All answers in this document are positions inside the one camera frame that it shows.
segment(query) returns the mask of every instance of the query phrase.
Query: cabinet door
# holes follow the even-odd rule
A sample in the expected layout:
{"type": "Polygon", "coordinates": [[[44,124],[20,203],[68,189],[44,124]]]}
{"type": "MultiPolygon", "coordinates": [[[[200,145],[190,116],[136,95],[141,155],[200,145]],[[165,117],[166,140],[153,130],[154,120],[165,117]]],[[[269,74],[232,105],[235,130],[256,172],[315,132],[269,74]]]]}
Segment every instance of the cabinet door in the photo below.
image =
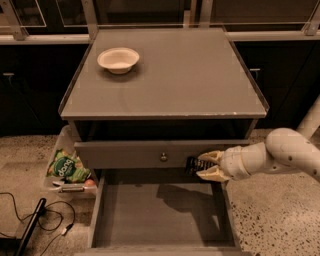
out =
{"type": "Polygon", "coordinates": [[[270,105],[256,128],[295,129],[315,99],[309,91],[319,74],[318,42],[238,42],[236,46],[248,69],[259,70],[254,77],[270,105]]]}
{"type": "Polygon", "coordinates": [[[0,46],[0,135],[60,132],[59,104],[86,48],[0,46]]]}

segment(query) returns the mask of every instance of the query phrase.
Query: drawer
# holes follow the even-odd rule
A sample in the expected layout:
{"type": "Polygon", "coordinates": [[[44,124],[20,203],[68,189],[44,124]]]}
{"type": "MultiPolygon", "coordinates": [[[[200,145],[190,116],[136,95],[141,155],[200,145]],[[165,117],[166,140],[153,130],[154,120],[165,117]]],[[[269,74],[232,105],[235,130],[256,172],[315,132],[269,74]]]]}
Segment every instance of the drawer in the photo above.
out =
{"type": "Polygon", "coordinates": [[[89,169],[184,167],[189,156],[247,145],[247,140],[91,141],[74,147],[89,169]]]}
{"type": "MultiPolygon", "coordinates": [[[[69,125],[64,126],[57,138],[55,146],[52,150],[50,159],[46,166],[46,174],[49,169],[50,164],[54,161],[57,150],[64,149],[69,153],[73,153],[74,149],[74,140],[71,136],[71,128],[69,125]]],[[[55,176],[45,176],[44,182],[42,184],[43,192],[52,192],[56,193],[59,197],[64,200],[72,199],[88,199],[95,198],[97,192],[97,186],[87,186],[85,183],[76,183],[76,184],[63,184],[61,186],[54,186],[55,181],[60,181],[61,177],[55,176]]]]}
{"type": "Polygon", "coordinates": [[[225,184],[182,168],[102,171],[80,255],[250,255],[233,233],[225,184]]]}

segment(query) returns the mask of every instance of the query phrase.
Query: white bowl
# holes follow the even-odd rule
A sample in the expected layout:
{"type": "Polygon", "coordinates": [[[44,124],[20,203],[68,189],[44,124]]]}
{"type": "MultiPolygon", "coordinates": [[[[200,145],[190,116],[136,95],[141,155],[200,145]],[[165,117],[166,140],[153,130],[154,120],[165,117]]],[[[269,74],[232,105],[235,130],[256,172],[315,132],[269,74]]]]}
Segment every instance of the white bowl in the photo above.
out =
{"type": "Polygon", "coordinates": [[[113,74],[125,74],[139,60],[139,54],[129,48],[112,48],[98,56],[98,64],[113,74]]]}

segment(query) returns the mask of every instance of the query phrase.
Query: power cord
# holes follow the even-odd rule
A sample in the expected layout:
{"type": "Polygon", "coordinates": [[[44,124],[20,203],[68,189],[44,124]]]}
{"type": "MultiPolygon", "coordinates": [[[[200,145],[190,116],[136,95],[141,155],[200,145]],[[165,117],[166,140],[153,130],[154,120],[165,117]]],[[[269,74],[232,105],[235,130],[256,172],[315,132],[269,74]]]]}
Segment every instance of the power cord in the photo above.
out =
{"type": "MultiPolygon", "coordinates": [[[[25,221],[27,218],[30,218],[31,216],[33,216],[35,213],[33,214],[29,214],[27,215],[26,217],[24,218],[21,218],[19,217],[19,214],[18,214],[18,211],[17,211],[17,206],[16,206],[16,201],[15,201],[15,198],[13,196],[13,194],[9,193],[9,192],[0,192],[0,195],[9,195],[11,196],[12,198],[12,201],[13,201],[13,205],[14,205],[14,210],[15,210],[15,214],[16,214],[16,217],[19,221],[23,222],[25,221]]],[[[72,222],[67,225],[60,234],[58,234],[57,236],[55,236],[49,243],[48,245],[46,246],[46,248],[43,250],[43,252],[40,254],[40,256],[42,256],[47,250],[48,248],[50,247],[50,245],[60,236],[66,236],[67,233],[69,232],[69,230],[73,227],[74,223],[75,223],[75,219],[76,219],[76,212],[75,212],[75,209],[73,208],[73,206],[71,204],[69,204],[68,202],[65,202],[65,201],[56,201],[56,202],[53,202],[51,204],[48,204],[46,207],[45,207],[45,210],[44,212],[42,213],[42,216],[46,213],[46,212],[52,212],[52,213],[55,213],[59,216],[60,220],[59,220],[59,223],[53,227],[53,228],[45,228],[43,226],[43,224],[40,223],[40,221],[38,220],[38,225],[39,227],[44,230],[44,231],[56,231],[62,224],[62,221],[63,221],[63,215],[60,213],[60,212],[57,212],[57,211],[54,211],[54,210],[51,210],[51,209],[48,209],[49,207],[52,207],[56,204],[65,204],[67,205],[71,210],[72,210],[72,213],[73,213],[73,218],[72,218],[72,222]]],[[[2,232],[0,232],[0,235],[2,236],[5,236],[5,237],[8,237],[8,238],[13,238],[13,239],[16,239],[16,237],[13,237],[13,236],[9,236],[9,235],[6,235],[2,232]]]]}
{"type": "Polygon", "coordinates": [[[25,95],[23,95],[23,93],[16,88],[13,84],[12,84],[12,77],[14,76],[14,73],[3,73],[2,74],[4,77],[8,78],[8,82],[10,87],[19,94],[19,96],[23,99],[24,103],[28,106],[29,110],[31,111],[31,114],[33,115],[33,117],[36,119],[36,121],[38,122],[38,124],[40,125],[40,127],[44,127],[43,123],[40,121],[39,117],[37,116],[35,110],[33,109],[33,107],[31,106],[31,104],[29,103],[29,101],[27,100],[27,98],[25,97],[25,95]]]}

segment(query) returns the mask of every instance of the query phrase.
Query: drawer handle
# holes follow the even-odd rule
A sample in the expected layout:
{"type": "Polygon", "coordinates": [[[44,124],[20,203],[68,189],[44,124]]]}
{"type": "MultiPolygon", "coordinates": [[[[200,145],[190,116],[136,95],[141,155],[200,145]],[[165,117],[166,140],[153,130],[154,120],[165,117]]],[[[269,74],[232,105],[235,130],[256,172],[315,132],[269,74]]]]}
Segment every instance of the drawer handle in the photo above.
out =
{"type": "Polygon", "coordinates": [[[60,193],[84,192],[84,187],[60,188],[60,193]]]}
{"type": "Polygon", "coordinates": [[[161,156],[160,156],[160,161],[161,162],[167,162],[168,161],[168,155],[166,153],[161,153],[161,156]]]}
{"type": "Polygon", "coordinates": [[[255,81],[257,81],[260,77],[260,74],[261,74],[261,68],[250,68],[249,71],[250,71],[253,79],[255,81]]]}

